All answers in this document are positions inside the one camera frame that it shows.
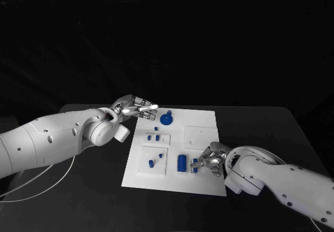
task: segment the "dark gray table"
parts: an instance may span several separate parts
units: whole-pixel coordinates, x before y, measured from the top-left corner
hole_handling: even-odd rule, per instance
[[[60,112],[99,107],[109,105],[70,104]],[[328,175],[284,108],[161,107],[212,110],[221,143],[230,147],[258,146],[286,163]],[[123,143],[112,139],[76,156],[66,178],[48,192],[27,201],[5,203],[0,212],[1,232],[316,231],[307,217],[277,202],[267,188],[258,196],[244,192],[237,195],[227,189],[227,197],[217,197],[120,187],[135,122],[136,118],[123,122],[130,130]],[[5,200],[28,197],[51,186],[70,160],[55,164]],[[24,171],[15,185],[42,170],[44,167]]]

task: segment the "small blue piece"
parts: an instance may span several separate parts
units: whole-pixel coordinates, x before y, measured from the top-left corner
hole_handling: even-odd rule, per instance
[[[197,159],[192,159],[192,162],[197,162]],[[192,173],[197,173],[197,168],[192,168]]]
[[[186,157],[185,155],[178,155],[176,157],[176,171],[186,172]]]
[[[149,168],[153,167],[153,164],[152,164],[152,160],[150,160],[150,159],[149,159],[149,161],[148,161],[148,165],[149,165]]]
[[[172,123],[172,117],[171,117],[171,111],[168,110],[166,111],[166,114],[165,115],[161,115],[159,117],[159,122],[162,125],[169,125]]]

